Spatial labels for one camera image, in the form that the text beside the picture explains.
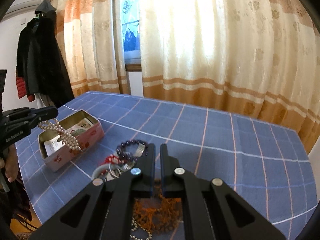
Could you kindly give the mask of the person's hand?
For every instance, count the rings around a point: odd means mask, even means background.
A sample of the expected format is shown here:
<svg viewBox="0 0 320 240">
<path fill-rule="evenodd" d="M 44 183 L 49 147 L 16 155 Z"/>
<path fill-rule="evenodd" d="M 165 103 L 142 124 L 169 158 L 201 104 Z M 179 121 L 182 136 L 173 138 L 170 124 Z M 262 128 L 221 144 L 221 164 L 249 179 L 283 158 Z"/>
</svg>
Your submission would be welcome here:
<svg viewBox="0 0 320 240">
<path fill-rule="evenodd" d="M 5 168 L 5 176 L 10 183 L 16 180 L 19 172 L 19 166 L 15 145 L 9 146 L 6 160 L 1 158 L 1 168 Z"/>
</svg>

